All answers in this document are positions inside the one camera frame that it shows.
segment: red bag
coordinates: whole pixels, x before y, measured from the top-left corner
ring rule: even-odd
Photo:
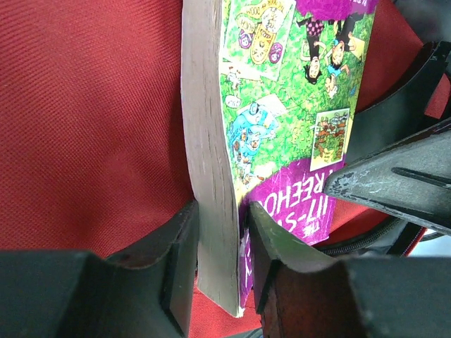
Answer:
[[[181,8],[176,0],[0,6],[2,249],[91,249],[105,257],[192,199],[180,110]],[[393,85],[421,46],[381,0],[358,107]],[[449,94],[443,80],[428,114],[440,115]],[[384,217],[339,201],[329,242]],[[252,296],[247,306],[234,319],[195,291],[190,336],[259,327]]]

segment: zipper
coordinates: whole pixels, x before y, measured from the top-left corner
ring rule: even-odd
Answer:
[[[346,253],[349,254],[353,251],[365,249],[376,243],[383,235],[389,233],[396,227],[399,227],[400,223],[406,225],[407,221],[389,216],[386,220],[375,226],[375,228],[364,234],[328,246],[318,246],[316,249],[328,256],[339,256]]]

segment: book cover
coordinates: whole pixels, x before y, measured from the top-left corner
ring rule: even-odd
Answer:
[[[223,0],[220,85],[240,210],[240,305],[252,287],[250,201],[303,242],[328,238],[325,179],[344,166],[377,0]]]

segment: purple wheel illustration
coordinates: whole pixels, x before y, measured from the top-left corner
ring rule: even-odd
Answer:
[[[252,39],[254,38],[253,34],[246,33],[244,30],[241,30],[240,36],[238,37],[238,43],[241,48],[248,49],[252,44]]]
[[[282,51],[283,47],[281,44],[279,44],[278,42],[273,44],[273,46],[269,50],[269,61],[271,63],[279,62],[280,58],[282,57]]]

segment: children's book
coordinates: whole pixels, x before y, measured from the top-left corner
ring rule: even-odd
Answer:
[[[252,288],[258,201],[313,245],[345,163],[377,0],[185,0],[182,108],[200,205],[198,287],[234,316]]]

